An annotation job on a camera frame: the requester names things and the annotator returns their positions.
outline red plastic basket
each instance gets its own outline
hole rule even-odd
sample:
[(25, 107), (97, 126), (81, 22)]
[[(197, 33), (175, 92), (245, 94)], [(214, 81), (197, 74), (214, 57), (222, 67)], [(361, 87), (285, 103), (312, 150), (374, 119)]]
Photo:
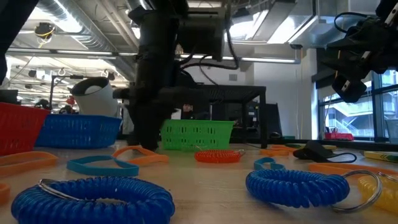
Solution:
[(232, 163), (239, 162), (241, 152), (235, 150), (206, 150), (195, 153), (198, 162), (208, 163)]
[(48, 110), (0, 103), (0, 156), (33, 149)]

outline glass window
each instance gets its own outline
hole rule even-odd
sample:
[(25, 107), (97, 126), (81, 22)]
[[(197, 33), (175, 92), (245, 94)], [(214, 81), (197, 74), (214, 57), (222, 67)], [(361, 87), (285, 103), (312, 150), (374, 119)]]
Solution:
[(356, 103), (326, 105), (324, 112), (325, 127), (337, 128), (340, 133), (351, 133), (356, 137), (374, 137), (373, 105), (370, 96), (363, 97)]
[[(372, 90), (372, 81), (364, 82), (364, 84), (365, 84), (366, 87), (367, 87), (366, 91), (371, 91), (371, 90)], [(335, 99), (340, 98), (340, 96), (339, 96), (337, 93), (335, 93), (335, 94), (333, 94), (333, 95), (331, 95), (331, 96), (326, 96), (326, 97), (324, 97), (324, 98), (323, 98), (323, 102), (328, 102), (328, 101), (330, 101), (330, 100), (331, 100), (330, 97), (331, 97), (332, 100), (335, 100)]]
[[(398, 91), (384, 93), (382, 97), (384, 120), (398, 119)], [(389, 137), (386, 125), (384, 125), (384, 135)]]
[(381, 86), (387, 87), (398, 84), (398, 75), (395, 70), (387, 70), (381, 75)]

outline blue coiled keychain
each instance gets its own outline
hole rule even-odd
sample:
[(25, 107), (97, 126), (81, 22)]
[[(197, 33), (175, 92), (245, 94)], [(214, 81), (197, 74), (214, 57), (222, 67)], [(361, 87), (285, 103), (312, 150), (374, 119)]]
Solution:
[[(100, 198), (123, 202), (97, 202)], [(132, 177), (96, 177), (39, 184), (17, 195), (11, 206), (11, 213), (19, 223), (51, 224), (167, 224), (174, 211), (168, 191)]]
[(297, 170), (256, 170), (246, 177), (246, 188), (263, 202), (308, 208), (333, 205), (349, 194), (347, 180)]

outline green plastic basket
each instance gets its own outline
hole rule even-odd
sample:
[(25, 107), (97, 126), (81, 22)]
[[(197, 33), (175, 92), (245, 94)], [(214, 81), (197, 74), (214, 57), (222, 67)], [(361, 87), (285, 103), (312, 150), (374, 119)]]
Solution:
[(229, 149), (233, 124), (233, 121), (167, 120), (161, 131), (163, 149)]

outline orange silicone band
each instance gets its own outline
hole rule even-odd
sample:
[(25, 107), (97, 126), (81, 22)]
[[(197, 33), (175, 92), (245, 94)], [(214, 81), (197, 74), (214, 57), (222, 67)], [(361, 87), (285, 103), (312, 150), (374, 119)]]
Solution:
[(274, 157), (274, 156), (288, 156), (290, 154), (287, 150), (273, 150), (273, 149), (261, 149), (260, 153), (267, 157)]
[(10, 197), (10, 186), (0, 183), (0, 205), (6, 203)]
[(388, 175), (398, 175), (398, 172), (389, 170), (389, 169), (382, 169), (378, 167), (371, 167), (371, 166), (362, 166), (362, 165), (355, 165), (355, 164), (337, 164), (337, 163), (313, 163), (308, 165), (308, 169), (312, 172), (319, 172), (322, 174), (345, 174), (352, 170), (364, 169), (374, 173), (382, 172), (383, 174)]
[[(54, 166), (58, 157), (47, 152), (22, 152), (0, 157), (0, 177), (16, 175), (34, 169)], [(10, 186), (0, 183), (0, 204), (10, 197)]]
[(289, 151), (291, 153), (296, 151), (295, 148), (287, 147), (287, 146), (284, 146), (284, 145), (271, 145), (269, 149), (272, 149), (274, 151)]
[(135, 164), (135, 165), (146, 165), (150, 164), (153, 162), (169, 162), (169, 157), (166, 155), (160, 155), (156, 152), (152, 152), (148, 149), (144, 149), (143, 147), (139, 146), (128, 146), (124, 147), (122, 149), (117, 150), (114, 154), (112, 154), (113, 157), (117, 158), (120, 154), (128, 151), (128, 150), (138, 150), (142, 154), (144, 154), (144, 157), (136, 158), (136, 159), (131, 159), (128, 162)]

